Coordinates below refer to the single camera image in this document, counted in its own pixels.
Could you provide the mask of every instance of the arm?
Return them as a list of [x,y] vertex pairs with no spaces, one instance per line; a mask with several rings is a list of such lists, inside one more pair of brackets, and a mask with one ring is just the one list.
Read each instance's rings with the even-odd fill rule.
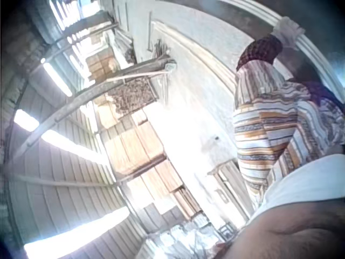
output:
[[273,67],[273,61],[283,47],[295,48],[296,39],[303,33],[297,23],[284,17],[271,34],[245,49],[237,66],[235,109],[281,88],[285,79]]

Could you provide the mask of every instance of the person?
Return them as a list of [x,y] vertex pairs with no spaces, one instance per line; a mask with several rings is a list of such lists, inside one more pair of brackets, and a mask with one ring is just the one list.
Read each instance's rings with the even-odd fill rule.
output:
[[345,107],[321,83],[273,67],[304,29],[288,17],[237,66],[238,165],[256,212],[216,258],[345,258]]

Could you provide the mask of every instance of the metal rafter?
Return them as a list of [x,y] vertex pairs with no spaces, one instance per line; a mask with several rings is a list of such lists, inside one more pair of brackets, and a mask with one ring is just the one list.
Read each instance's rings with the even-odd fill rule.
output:
[[[129,74],[138,74],[161,70],[164,69],[165,64],[170,61],[172,61],[172,59],[168,55],[164,55],[160,58],[141,62],[126,69],[117,71],[112,75],[112,77],[121,77]],[[70,97],[64,106],[57,109],[28,136],[28,138],[23,142],[18,150],[15,151],[8,164],[15,162],[43,135],[43,133],[52,128],[56,123],[66,118],[81,105],[95,99],[96,97],[108,92],[113,88],[120,87],[131,80],[134,79],[132,78],[129,80],[121,80],[116,82],[107,82],[107,80],[105,80],[104,82],[86,88],[78,92],[76,95]]]

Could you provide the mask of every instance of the striped shirt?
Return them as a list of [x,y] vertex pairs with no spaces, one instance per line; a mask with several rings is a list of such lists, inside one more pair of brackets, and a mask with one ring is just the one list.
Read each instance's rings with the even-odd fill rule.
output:
[[272,65],[281,49],[278,39],[267,36],[252,43],[238,65],[233,114],[238,164],[256,207],[274,181],[345,144],[339,101],[329,92],[315,101],[307,84],[286,81]]

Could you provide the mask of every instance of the sunlight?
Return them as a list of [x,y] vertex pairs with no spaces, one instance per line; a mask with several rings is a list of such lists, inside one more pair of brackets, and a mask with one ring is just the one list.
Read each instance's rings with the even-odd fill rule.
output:
[[64,26],[68,27],[70,24],[68,23],[67,17],[65,16],[65,13],[64,13],[64,11],[63,11],[63,9],[62,9],[62,7],[61,7],[61,5],[60,5],[60,3],[58,1],[56,1],[56,5],[57,5],[57,7],[59,9],[61,17],[63,18]]
[[57,74],[55,69],[51,66],[49,63],[45,63],[43,65],[45,71],[47,71],[48,75],[53,79],[53,81],[56,83],[56,85],[63,91],[65,95],[68,97],[72,96],[71,90],[68,88],[68,86],[65,84],[65,82],[62,80],[62,78]]
[[63,21],[61,21],[60,16],[58,14],[58,11],[56,10],[56,8],[55,8],[54,4],[52,3],[52,1],[49,1],[49,5],[50,5],[50,8],[53,11],[55,19],[58,21],[58,24],[59,24],[60,28],[64,31],[65,30],[65,26],[63,24]]
[[79,65],[79,63],[77,62],[77,60],[75,59],[74,56],[70,55],[70,60],[82,77],[84,77],[86,79],[88,76],[91,75],[91,73],[89,71],[85,71],[81,68],[81,66]]
[[34,117],[28,115],[21,109],[17,110],[14,122],[30,132],[33,132],[39,126],[39,122]]
[[82,11],[84,18],[92,16],[100,10],[101,10],[101,8],[99,7],[99,4],[97,1],[95,1],[91,4],[84,5],[81,8],[81,11]]
[[129,216],[122,207],[68,232],[24,245],[29,259],[56,259],[68,255],[112,229]]
[[[14,122],[23,129],[30,132],[33,132],[39,126],[38,120],[21,109],[17,110]],[[65,151],[71,152],[77,156],[80,156],[81,158],[98,163],[100,165],[107,165],[107,159],[103,154],[99,154],[91,149],[77,145],[76,143],[62,136],[56,131],[49,129],[42,135],[41,138],[49,144],[52,144]]]

